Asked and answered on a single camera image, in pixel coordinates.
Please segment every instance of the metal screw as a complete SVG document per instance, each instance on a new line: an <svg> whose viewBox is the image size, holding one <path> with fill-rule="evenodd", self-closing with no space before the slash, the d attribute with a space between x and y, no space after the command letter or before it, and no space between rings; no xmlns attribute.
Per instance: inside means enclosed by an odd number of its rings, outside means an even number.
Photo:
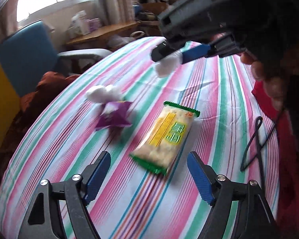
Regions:
<svg viewBox="0 0 299 239"><path fill-rule="evenodd" d="M40 184L41 184L42 186L47 185L47 184L48 184L48 180L47 180L47 179L44 179L44 180L40 181Z"/></svg>
<svg viewBox="0 0 299 239"><path fill-rule="evenodd" d="M226 180L226 177L225 177L225 175L220 174L217 176L217 180L223 182L224 180Z"/></svg>
<svg viewBox="0 0 299 239"><path fill-rule="evenodd" d="M74 181L78 181L79 179L81 179L81 175L79 175L79 174L75 174L72 176L72 180L74 180Z"/></svg>
<svg viewBox="0 0 299 239"><path fill-rule="evenodd" d="M255 180L251 180L249 183L250 183L251 186L257 186L258 185L258 182L256 182Z"/></svg>

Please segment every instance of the tablecloth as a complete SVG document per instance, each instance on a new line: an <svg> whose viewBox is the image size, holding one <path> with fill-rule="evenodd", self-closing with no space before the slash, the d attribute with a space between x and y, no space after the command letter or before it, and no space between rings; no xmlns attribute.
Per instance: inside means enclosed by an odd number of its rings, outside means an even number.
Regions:
<svg viewBox="0 0 299 239"><path fill-rule="evenodd" d="M187 169L188 152L195 150L216 173L237 182L260 182L258 163L246 172L239 167L254 131L257 116L264 118L264 141L273 123L251 94L254 79L250 66L238 56L199 59L181 65L170 76L155 75L151 50L162 37L134 41L98 62L66 88L45 109L28 131L3 177L0 187L0 229L15 239L34 190L43 178L63 181L81 173L101 151L111 154L109 173L88 211L101 238L197 238L210 207L201 200ZM188 42L184 49L198 43ZM132 101L131 127L113 133L95 131L100 107L85 99L93 85L117 85ZM201 112L181 152L165 178L147 172L128 156L160 113L164 101L173 101ZM262 151L266 198L276 215L278 141L276 134ZM237 202L225 236L234 223ZM68 238L74 238L67 208L61 212Z"/></svg>

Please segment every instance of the human hand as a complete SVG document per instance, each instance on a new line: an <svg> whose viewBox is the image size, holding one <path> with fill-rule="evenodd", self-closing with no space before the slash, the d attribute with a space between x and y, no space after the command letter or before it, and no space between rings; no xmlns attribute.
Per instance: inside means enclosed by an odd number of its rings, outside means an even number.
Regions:
<svg viewBox="0 0 299 239"><path fill-rule="evenodd" d="M289 49L280 62L286 75L284 78L268 78L264 71L264 65L254 60L247 52L240 57L241 62L251 65L251 72L255 80L262 80L266 94L271 98L273 107L279 111L282 109L283 101L287 91L289 76L299 75L299 44Z"/></svg>

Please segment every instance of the window frame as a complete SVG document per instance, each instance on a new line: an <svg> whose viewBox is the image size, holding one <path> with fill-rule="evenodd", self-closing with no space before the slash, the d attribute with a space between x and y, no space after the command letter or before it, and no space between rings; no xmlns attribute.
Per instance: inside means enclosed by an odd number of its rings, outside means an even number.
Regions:
<svg viewBox="0 0 299 239"><path fill-rule="evenodd" d="M47 7L44 7L34 13L31 13L27 18L21 20L18 22L18 28L22 28L24 26L27 26L37 20L42 19L45 16L48 16L49 14L55 13L59 10L62 10L66 7L71 7L75 4L87 2L87 1L95 1L95 0L64 0L60 2L56 2L54 4L51 4Z"/></svg>

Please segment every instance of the black cable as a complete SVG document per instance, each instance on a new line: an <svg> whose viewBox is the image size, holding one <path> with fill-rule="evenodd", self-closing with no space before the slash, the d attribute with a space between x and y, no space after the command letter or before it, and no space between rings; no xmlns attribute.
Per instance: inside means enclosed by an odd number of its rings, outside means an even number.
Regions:
<svg viewBox="0 0 299 239"><path fill-rule="evenodd" d="M259 129L262 125L262 117L261 116L258 116L255 120L255 132L253 133L253 135L251 136L248 144L247 144L247 147L244 151L244 154L243 154L243 159L241 161L241 165L240 165L240 171L243 172L245 171L250 165L251 163L257 158L258 159L258 164L259 164L259 172L260 172L260 180L261 180L261 187L262 187L262 191L264 192L265 194L265 173L264 173L264 165L263 165L263 162L262 162L262 154L261 154L261 150L262 148L266 145L268 139L270 138L271 134L273 133L273 131L276 129L277 127L277 124L279 122L279 119L282 115L282 113L284 112L284 109L282 109L278 116L277 116L277 119L276 121L274 122L274 126L273 128L270 130L265 142L263 144L260 144L260 141L259 141ZM249 160L248 163L246 163L246 158L247 158L247 152L248 152L248 149L253 141L253 139L256 138L256 154L253 156L253 158L251 158L251 160Z"/></svg>

